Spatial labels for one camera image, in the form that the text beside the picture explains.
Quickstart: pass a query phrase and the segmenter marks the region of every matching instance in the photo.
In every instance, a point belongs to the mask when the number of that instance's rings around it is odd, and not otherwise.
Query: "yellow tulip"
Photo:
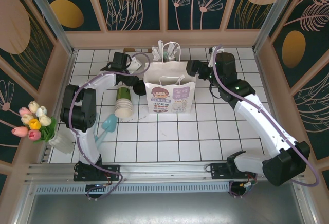
[[[33,120],[30,120],[29,127],[31,130],[40,130],[41,124],[40,124],[39,120],[33,119]]]

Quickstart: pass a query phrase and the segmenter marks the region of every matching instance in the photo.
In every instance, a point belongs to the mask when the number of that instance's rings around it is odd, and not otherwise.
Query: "gray metal surface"
[[[38,185],[36,195],[62,195],[85,194],[86,185]],[[114,185],[96,189],[90,194],[109,192]],[[193,193],[193,192],[228,192],[229,182],[194,182],[194,183],[146,183],[146,184],[121,184],[112,194],[144,194],[144,193]]]
[[[29,224],[285,224],[304,223],[291,184],[260,182],[245,198],[226,192],[114,194],[98,202],[83,195],[36,195]]]

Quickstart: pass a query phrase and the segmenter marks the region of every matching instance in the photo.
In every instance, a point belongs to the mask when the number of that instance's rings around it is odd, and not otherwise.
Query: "grid tile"
[[[197,104],[196,114],[198,121],[216,120],[213,104]]]
[[[246,81],[251,85],[251,87],[262,87],[262,80],[259,73],[244,73]]]
[[[190,48],[191,60],[206,60],[205,48]]]
[[[91,62],[94,50],[79,50],[76,62]]]
[[[156,141],[158,139],[158,123],[139,123],[138,141]]]
[[[95,50],[93,62],[108,62],[109,49]]]
[[[210,60],[207,50],[207,48],[184,48],[181,60],[193,59],[206,62]],[[93,78],[108,60],[113,60],[116,51],[123,50],[80,50],[71,83],[81,85]],[[252,50],[225,48],[225,52],[234,55],[238,78],[242,80],[246,78],[269,111],[268,100],[257,64],[253,60]],[[117,88],[118,86],[108,87],[104,94],[97,95],[97,112],[100,116],[95,133],[98,136],[103,133],[102,123],[114,113]],[[220,97],[216,88],[213,88],[213,93]],[[134,104],[133,115],[127,119],[119,119],[117,129],[113,133],[108,133],[99,147],[103,162],[225,160],[242,148],[258,155],[262,155],[263,152],[268,153],[249,123],[222,99],[213,98],[208,81],[197,78],[190,114],[149,114],[146,96],[138,96],[131,90],[131,98]],[[70,139],[74,141],[65,124],[60,124],[59,132],[71,136]],[[78,160],[79,152],[76,144],[74,152],[70,155],[64,155],[56,150],[50,155],[51,163],[76,163]]]
[[[230,155],[242,150],[239,139],[221,140],[221,148],[223,153],[223,160],[226,160]]]
[[[117,141],[136,141],[137,123],[119,123]]]
[[[200,149],[202,161],[222,160],[219,140],[200,140]]]
[[[102,162],[113,163],[115,155],[115,143],[101,143],[98,150],[102,156]]]
[[[178,123],[179,140],[197,140],[198,131],[196,122],[179,122]]]
[[[197,125],[200,140],[219,139],[216,121],[200,121]]]
[[[136,162],[137,142],[117,143],[114,162]]]
[[[157,142],[138,142],[137,143],[137,162],[154,162],[158,160]]]
[[[235,121],[217,121],[221,139],[239,138]]]
[[[179,154],[181,161],[200,161],[199,141],[180,141]]]
[[[257,64],[255,60],[241,61],[243,72],[258,72]]]
[[[178,141],[163,141],[158,145],[159,161],[179,161]]]
[[[91,62],[77,62],[74,65],[73,76],[88,76],[90,71]]]
[[[158,123],[158,140],[170,141],[177,140],[177,122],[159,122]]]
[[[251,48],[237,48],[240,60],[255,59]]]

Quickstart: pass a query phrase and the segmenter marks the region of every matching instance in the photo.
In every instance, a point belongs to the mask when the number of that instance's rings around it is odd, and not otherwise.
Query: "paper bag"
[[[194,98],[196,77],[186,72],[186,62],[152,62],[144,74],[151,114],[189,113]]]

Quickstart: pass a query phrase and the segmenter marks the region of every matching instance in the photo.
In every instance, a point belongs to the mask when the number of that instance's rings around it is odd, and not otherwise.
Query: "light blue object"
[[[118,117],[116,117],[114,114],[108,116],[108,118],[104,121],[102,124],[104,132],[95,140],[97,148],[101,145],[107,133],[112,133],[115,131],[117,128],[117,122]]]

